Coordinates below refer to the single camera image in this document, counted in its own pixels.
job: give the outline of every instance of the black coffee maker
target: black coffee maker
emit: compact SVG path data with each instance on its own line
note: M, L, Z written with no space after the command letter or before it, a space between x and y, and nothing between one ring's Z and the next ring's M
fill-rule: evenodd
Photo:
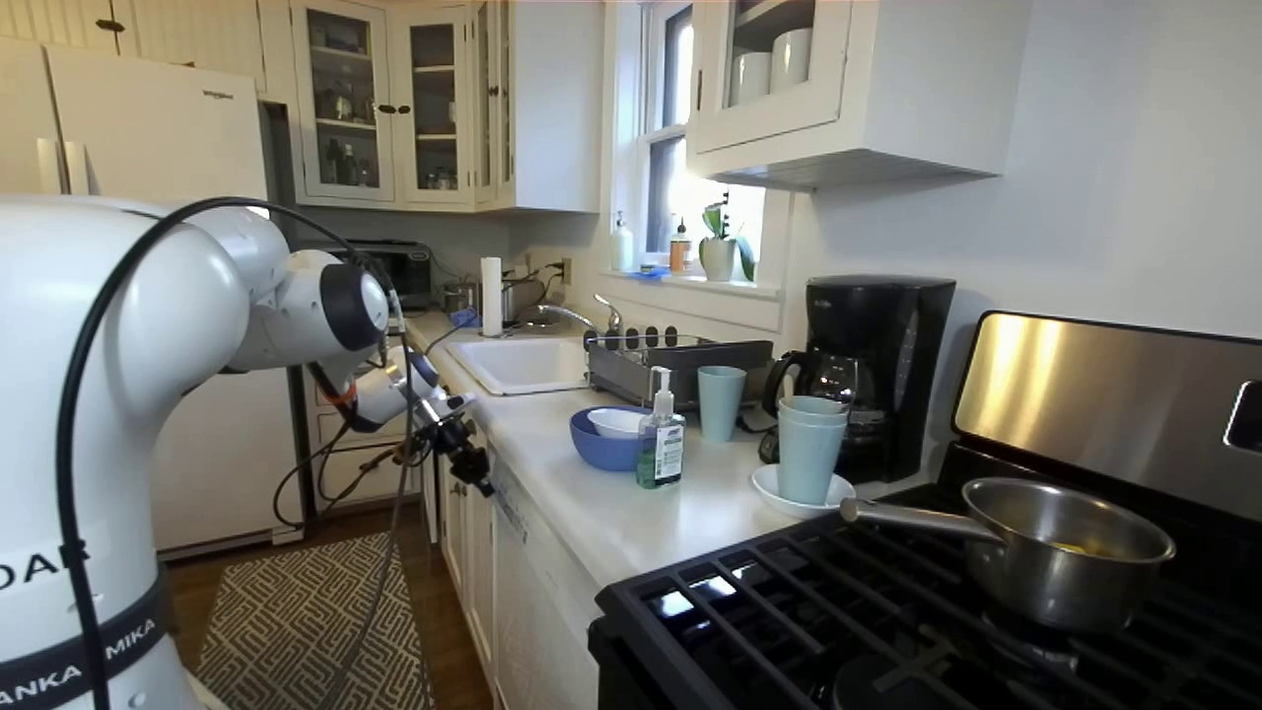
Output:
M850 481L896 481L918 468L935 363L954 281L823 276L810 281L810 346L791 350L766 380L760 408L780 393L850 404L850 432L835 475Z

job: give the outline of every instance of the stainless steel pot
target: stainless steel pot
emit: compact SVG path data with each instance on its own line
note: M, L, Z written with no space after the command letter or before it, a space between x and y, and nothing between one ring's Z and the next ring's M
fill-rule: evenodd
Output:
M986 597L1056 630L1126 627L1159 563L1176 561L1159 525L1090 492L979 476L963 501L972 515L844 498L839 515L968 536L968 572Z

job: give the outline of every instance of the kitchen rug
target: kitchen rug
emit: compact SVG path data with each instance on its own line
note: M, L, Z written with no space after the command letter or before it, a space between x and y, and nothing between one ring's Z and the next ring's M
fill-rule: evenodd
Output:
M225 569L198 677L235 710L317 710L340 673L340 710L433 705L400 555L379 597L388 543L379 532Z

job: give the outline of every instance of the cabinet knob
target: cabinet knob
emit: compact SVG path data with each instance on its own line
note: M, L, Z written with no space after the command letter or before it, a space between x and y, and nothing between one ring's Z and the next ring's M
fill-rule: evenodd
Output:
M116 35L127 30L127 25L119 25L119 18L111 18L111 14L100 14L96 26L116 30Z

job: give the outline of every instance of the glass cabinet door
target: glass cabinet door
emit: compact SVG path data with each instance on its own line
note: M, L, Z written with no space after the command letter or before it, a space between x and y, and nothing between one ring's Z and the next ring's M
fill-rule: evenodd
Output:
M415 96L411 129L415 129L420 188L455 188L462 175L455 49L458 38L449 25L411 26L411 96Z
M309 181L317 192L383 192L379 18L303 13L303 105L313 120Z
M411 200L445 204L474 192L474 13L430 8L390 14L395 96L411 97L400 114L400 188Z
M701 105L696 151L787 134L839 114L850 0L696 3Z

